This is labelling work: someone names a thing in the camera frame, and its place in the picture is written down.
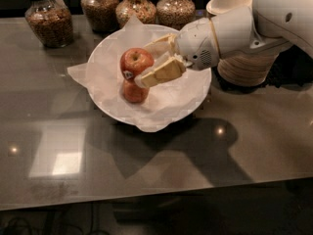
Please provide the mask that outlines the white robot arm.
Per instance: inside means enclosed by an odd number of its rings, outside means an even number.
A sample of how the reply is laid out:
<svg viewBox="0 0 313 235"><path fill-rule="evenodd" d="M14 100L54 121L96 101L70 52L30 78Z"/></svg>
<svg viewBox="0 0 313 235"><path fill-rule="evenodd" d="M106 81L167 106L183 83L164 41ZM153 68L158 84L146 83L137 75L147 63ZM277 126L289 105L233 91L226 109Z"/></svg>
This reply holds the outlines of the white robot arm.
<svg viewBox="0 0 313 235"><path fill-rule="evenodd" d="M199 19L149 43L159 62L136 75L135 82L153 87L187 69L216 67L232 84L256 86L271 66L254 65L251 57L275 58L292 45L313 57L313 0L252 0L251 6Z"/></svg>

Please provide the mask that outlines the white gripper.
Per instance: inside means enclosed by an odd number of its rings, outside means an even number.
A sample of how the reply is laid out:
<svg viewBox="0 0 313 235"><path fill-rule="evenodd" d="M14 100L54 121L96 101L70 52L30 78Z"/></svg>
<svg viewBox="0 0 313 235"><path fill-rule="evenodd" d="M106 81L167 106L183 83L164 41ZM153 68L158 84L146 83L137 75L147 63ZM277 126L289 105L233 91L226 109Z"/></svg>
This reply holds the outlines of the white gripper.
<svg viewBox="0 0 313 235"><path fill-rule="evenodd" d="M187 68L202 71L216 66L220 55L217 41L213 32L212 21L202 18L186 24L177 34L167 33L159 39L144 46L154 58L165 53L175 52L186 62ZM134 78L134 82L142 88L172 81L183 75L186 66L181 59L170 57L164 63L150 67Z"/></svg>

